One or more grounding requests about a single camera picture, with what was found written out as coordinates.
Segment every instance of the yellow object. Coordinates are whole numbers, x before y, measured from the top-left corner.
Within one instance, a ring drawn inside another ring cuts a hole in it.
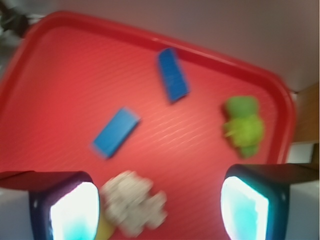
[[[100,205],[100,216],[95,240],[108,240],[114,234],[116,227],[105,218],[104,208]]]

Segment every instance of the blue block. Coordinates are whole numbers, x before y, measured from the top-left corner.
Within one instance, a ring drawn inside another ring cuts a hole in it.
[[[139,118],[121,108],[111,119],[93,144],[107,157],[111,157],[139,122]]]
[[[189,93],[189,88],[187,81],[179,68],[174,49],[167,48],[160,52],[158,61],[163,83],[170,101],[175,102],[187,95],[187,93]]]

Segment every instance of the white toy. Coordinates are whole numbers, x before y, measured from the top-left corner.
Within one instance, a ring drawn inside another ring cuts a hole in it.
[[[156,229],[168,215],[163,210],[166,194],[160,191],[150,196],[152,186],[151,180],[125,171],[111,178],[100,189],[105,198],[105,217],[119,226],[127,237],[137,237],[145,225]]]

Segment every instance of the green toy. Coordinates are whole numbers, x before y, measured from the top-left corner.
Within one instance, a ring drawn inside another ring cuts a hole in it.
[[[230,119],[223,125],[225,137],[239,150],[243,158],[250,158],[259,151],[265,136],[265,125],[259,116],[259,103],[253,96],[234,96],[225,103]]]

